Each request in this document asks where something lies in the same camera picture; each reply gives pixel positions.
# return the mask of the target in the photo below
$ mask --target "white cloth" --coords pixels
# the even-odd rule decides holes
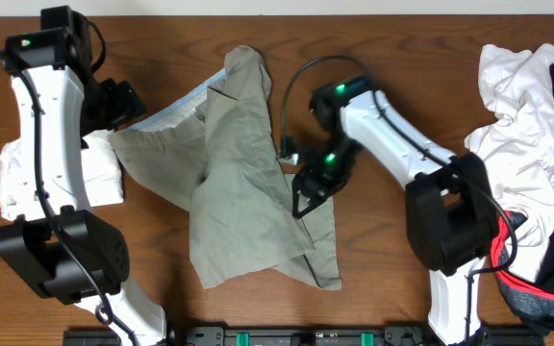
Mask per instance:
[[[486,45],[478,85],[498,121],[475,130],[465,146],[487,167],[492,196],[527,221],[516,230],[518,252],[510,272],[529,282],[538,276],[554,231],[554,99],[548,67],[554,46],[513,53]],[[506,249],[512,251],[510,239]]]
[[[123,202],[121,186],[121,168],[116,154],[108,141],[112,131],[94,131],[83,139],[88,149],[81,151],[83,178],[87,196],[92,206],[105,206]],[[0,155],[0,209],[1,216],[15,220],[20,214],[25,219],[36,220],[44,217],[38,201],[34,200],[35,192],[21,168],[22,153],[20,139],[4,145]]]

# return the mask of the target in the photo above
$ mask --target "cable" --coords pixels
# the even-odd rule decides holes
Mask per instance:
[[[93,28],[95,31],[95,34],[100,39],[100,42],[102,43],[102,51],[100,52],[99,58],[97,58],[97,62],[95,62],[91,66],[91,72],[95,73],[100,67],[102,67],[102,63],[104,63],[104,60],[106,59],[106,41],[104,40],[104,37],[102,36],[102,33],[100,33],[100,30],[97,29],[97,25],[93,23],[92,21],[87,21],[87,24]]]
[[[95,293],[100,297],[100,300],[102,301],[102,303],[95,310],[95,316],[97,317],[97,320],[106,326],[114,322],[117,327],[119,327],[128,335],[128,337],[132,341],[132,344],[134,346],[137,346],[138,344],[134,333],[127,326],[125,326],[125,324],[123,324],[120,320],[118,320],[116,316],[114,316],[113,307],[111,306],[111,303],[108,297],[99,287],[99,285],[95,281],[95,278],[93,278],[93,275],[87,271],[85,266],[80,262],[80,260],[74,254],[74,251],[67,243],[67,239],[65,238],[64,232],[59,227],[59,225],[57,225],[57,221],[54,219],[51,213],[50,206],[48,206],[48,204],[46,203],[46,196],[44,194],[44,190],[42,189],[43,179],[42,179],[42,169],[41,169],[41,135],[40,135],[41,124],[40,123],[41,123],[41,115],[43,114],[43,111],[41,109],[41,106],[39,105],[39,100],[38,100],[36,91],[34,90],[29,80],[27,79],[27,76],[25,76],[25,74],[18,69],[16,62],[2,51],[0,51],[0,58],[6,61],[6,64],[12,68],[13,75],[18,76],[18,78],[21,80],[23,85],[27,88],[27,92],[29,93],[29,97],[31,98],[31,101],[32,101],[32,109],[34,112],[34,173],[35,173],[34,177],[36,179],[36,194],[38,196],[39,204],[44,212],[44,216],[46,218],[48,227],[53,231],[53,234],[60,242],[60,244],[62,245],[67,255],[70,256],[70,258],[76,263],[76,265],[78,265],[78,267],[81,269],[83,274],[87,277]]]
[[[313,61],[305,63],[301,68],[298,69],[298,71],[294,74],[292,79],[290,80],[290,83],[288,84],[288,87],[286,88],[286,94],[284,95],[284,102],[282,103],[282,109],[281,109],[281,121],[282,121],[282,150],[285,148],[286,144],[286,116],[288,114],[287,112],[287,105],[288,105],[288,98],[290,96],[290,91],[292,89],[292,86],[294,85],[294,82],[298,79],[298,77],[309,67],[320,63],[320,62],[326,62],[329,60],[343,60],[348,62],[353,62],[357,66],[359,66],[363,72],[365,73],[367,79],[369,80],[371,84],[371,95],[373,99],[373,104],[377,111],[379,112],[379,116],[383,118],[389,126],[397,132],[403,139],[405,139],[408,143],[412,144],[413,147],[416,148],[417,151],[419,151],[424,157],[428,158],[429,160],[435,162],[442,168],[447,168],[452,170],[452,172],[460,178],[466,185],[472,189],[474,189],[478,194],[482,195],[489,204],[491,204],[499,213],[499,216],[503,219],[506,226],[508,227],[508,232],[510,233],[510,239],[512,241],[512,252],[510,254],[510,257],[505,262],[501,263],[500,265],[497,265],[495,267],[491,268],[482,268],[477,270],[472,270],[469,272],[466,276],[467,279],[467,308],[466,308],[466,343],[469,341],[469,322],[471,319],[471,295],[472,295],[472,289],[473,289],[473,277],[475,275],[480,274],[487,274],[487,273],[495,273],[498,271],[507,270],[510,268],[510,266],[514,263],[516,259],[516,251],[517,251],[517,238],[516,238],[516,232],[512,225],[510,224],[510,219],[508,218],[508,215],[506,215],[506,212],[499,206],[497,201],[492,198],[482,187],[474,183],[467,175],[465,175],[463,172],[461,172],[459,169],[454,167],[448,162],[444,162],[435,155],[433,155],[428,148],[424,148],[422,145],[417,143],[415,140],[413,140],[411,137],[409,137],[407,134],[405,134],[398,126],[396,126],[390,118],[387,116],[386,111],[380,107],[380,103],[377,99],[377,95],[375,91],[378,89],[375,85],[375,82],[373,80],[373,74],[371,73],[371,69],[362,61],[348,56],[342,56],[342,55],[333,55],[333,56],[325,56],[318,59],[315,59]]]

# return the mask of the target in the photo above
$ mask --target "wood grain surface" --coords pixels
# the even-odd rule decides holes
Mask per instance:
[[[368,62],[395,107],[440,145],[462,154],[463,139],[492,123],[478,93],[481,47],[513,51],[554,44],[554,16],[97,17],[108,57],[97,79],[132,83],[150,112],[185,95],[223,65],[240,44],[264,55],[273,81],[273,135],[279,105],[298,67],[327,54]],[[5,38],[38,29],[38,18],[0,18]],[[94,42],[95,53],[99,45]],[[357,73],[347,62],[310,70],[290,99],[289,129],[303,142],[325,136],[309,116],[310,91]],[[0,151],[18,138],[18,115],[0,63]],[[335,197],[343,289],[324,292],[273,270],[203,290],[189,261],[188,214],[125,176],[124,204],[94,212],[124,233],[132,275],[174,322],[192,326],[376,326],[422,321],[430,308],[427,271],[405,236],[404,194],[363,152],[349,185]],[[0,217],[0,225],[7,222]],[[490,324],[518,320],[492,276],[482,279],[479,309]],[[63,331],[97,327],[94,317],[55,299],[40,300],[0,260],[0,345],[61,345]],[[547,338],[554,345],[554,334]]]

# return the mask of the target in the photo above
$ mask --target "green light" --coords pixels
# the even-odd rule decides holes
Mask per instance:
[[[328,154],[328,156],[326,157],[326,163],[331,163],[332,161],[335,160],[335,158],[337,157],[337,155],[331,153],[331,154]]]

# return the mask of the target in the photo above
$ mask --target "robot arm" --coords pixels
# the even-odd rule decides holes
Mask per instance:
[[[490,193],[486,169],[473,154],[457,158],[439,147],[407,122],[390,105],[385,94],[373,90],[366,78],[325,86],[314,92],[310,108],[321,126],[331,133],[320,155],[301,151],[306,164],[294,178],[293,215],[302,215],[321,205],[347,182],[354,157],[366,148],[401,184],[406,192],[407,235],[416,256],[429,268],[432,307],[429,324],[446,345],[466,340],[466,276],[484,265],[491,241],[497,235],[495,210],[481,198],[480,189],[470,189],[453,174],[459,169],[483,191]],[[446,167],[429,160],[393,126],[421,145]],[[446,206],[442,197],[461,195]],[[299,205],[307,204],[303,210]],[[477,301],[477,279],[471,298]],[[480,329],[475,303],[471,307],[469,334]]]
[[[145,108],[127,82],[95,81],[88,22],[81,14],[69,7],[43,10],[41,26],[40,32],[9,37],[6,42],[12,61],[5,60],[5,67],[20,113],[26,182],[22,203],[38,203],[34,144],[35,136],[41,136],[47,208],[109,298],[114,315],[110,327],[122,345],[157,345],[166,337],[165,311],[129,277],[129,253],[121,232],[90,212],[81,163],[86,145],[82,136],[113,129],[142,115]],[[37,93],[42,114],[34,114],[30,94],[17,73],[23,73]],[[35,116],[41,119],[39,134],[34,132]],[[51,229],[42,217],[43,213],[18,215],[13,225],[0,227],[0,257],[38,296],[56,297],[65,305],[96,313],[102,303],[99,296],[62,245],[48,241]]]

